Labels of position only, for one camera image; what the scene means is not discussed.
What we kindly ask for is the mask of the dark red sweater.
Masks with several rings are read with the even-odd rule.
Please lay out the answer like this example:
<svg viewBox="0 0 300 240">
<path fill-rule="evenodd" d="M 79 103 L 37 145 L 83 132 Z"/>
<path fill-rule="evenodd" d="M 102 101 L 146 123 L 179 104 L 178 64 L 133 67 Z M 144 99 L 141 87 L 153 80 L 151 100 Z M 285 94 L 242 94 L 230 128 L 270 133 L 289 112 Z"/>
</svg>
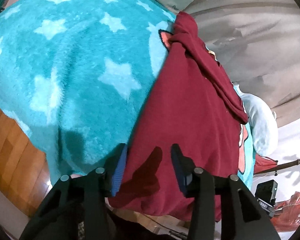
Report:
<svg viewBox="0 0 300 240">
<path fill-rule="evenodd" d="M 248 117 L 192 16 L 180 12 L 164 44 L 168 56 L 135 129 L 122 185 L 109 204 L 188 221 L 194 200 L 179 190 L 171 146 L 178 144 L 214 176 L 236 174 L 244 167 L 239 136 Z"/>
</svg>

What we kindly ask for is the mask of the black device on floor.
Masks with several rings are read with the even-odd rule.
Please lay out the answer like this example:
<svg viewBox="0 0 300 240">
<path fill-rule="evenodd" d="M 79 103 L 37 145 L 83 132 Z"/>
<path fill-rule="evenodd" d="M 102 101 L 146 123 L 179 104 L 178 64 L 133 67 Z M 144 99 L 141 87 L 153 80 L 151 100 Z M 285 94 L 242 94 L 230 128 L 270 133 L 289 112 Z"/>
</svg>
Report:
<svg viewBox="0 0 300 240">
<path fill-rule="evenodd" d="M 274 216 L 277 186 L 278 184 L 275 180 L 269 180 L 259 183 L 255 191 L 257 202 L 270 218 Z"/>
</svg>

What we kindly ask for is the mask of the red plastic bag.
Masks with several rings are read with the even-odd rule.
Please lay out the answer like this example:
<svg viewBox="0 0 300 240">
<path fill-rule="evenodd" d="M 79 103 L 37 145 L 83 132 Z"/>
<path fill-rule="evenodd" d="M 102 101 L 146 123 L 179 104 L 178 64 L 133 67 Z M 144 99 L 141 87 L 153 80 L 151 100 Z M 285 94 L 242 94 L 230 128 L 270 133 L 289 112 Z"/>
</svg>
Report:
<svg viewBox="0 0 300 240">
<path fill-rule="evenodd" d="M 300 226 L 300 192 L 275 204 L 271 222 L 277 232 L 295 231 Z"/>
</svg>

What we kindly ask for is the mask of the light blue plush pillow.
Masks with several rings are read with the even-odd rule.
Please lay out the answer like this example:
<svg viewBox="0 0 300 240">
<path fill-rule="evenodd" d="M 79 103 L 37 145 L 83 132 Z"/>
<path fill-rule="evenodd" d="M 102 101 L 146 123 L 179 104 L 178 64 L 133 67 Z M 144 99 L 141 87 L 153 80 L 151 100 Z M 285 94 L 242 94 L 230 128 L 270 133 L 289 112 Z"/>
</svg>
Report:
<svg viewBox="0 0 300 240">
<path fill-rule="evenodd" d="M 275 153 L 279 142 L 275 116 L 266 102 L 258 96 L 243 93 L 239 84 L 234 84 L 234 90 L 242 99 L 244 109 L 248 114 L 255 152 L 260 156 L 270 157 Z"/>
</svg>

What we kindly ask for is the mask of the turquoise cartoon fleece blanket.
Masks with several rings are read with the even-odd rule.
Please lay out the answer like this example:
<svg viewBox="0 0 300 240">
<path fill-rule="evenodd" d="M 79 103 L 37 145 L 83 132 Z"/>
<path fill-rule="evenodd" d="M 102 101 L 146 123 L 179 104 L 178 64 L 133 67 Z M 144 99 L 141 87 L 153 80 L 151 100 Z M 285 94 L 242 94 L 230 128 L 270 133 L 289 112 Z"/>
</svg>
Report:
<svg viewBox="0 0 300 240">
<path fill-rule="evenodd" d="M 0 13 L 0 109 L 46 154 L 52 183 L 119 144 L 128 158 L 177 15 L 154 0 L 19 0 Z"/>
</svg>

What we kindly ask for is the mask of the beige curtain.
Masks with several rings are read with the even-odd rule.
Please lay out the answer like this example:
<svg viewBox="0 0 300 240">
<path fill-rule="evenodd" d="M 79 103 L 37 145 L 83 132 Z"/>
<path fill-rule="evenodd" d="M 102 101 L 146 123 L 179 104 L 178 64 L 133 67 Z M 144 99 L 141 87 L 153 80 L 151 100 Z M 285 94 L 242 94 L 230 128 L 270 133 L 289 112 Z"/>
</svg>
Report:
<svg viewBox="0 0 300 240">
<path fill-rule="evenodd" d="M 294 0 L 194 0 L 200 38 L 230 80 L 284 126 L 300 118 L 300 8 Z"/>
</svg>

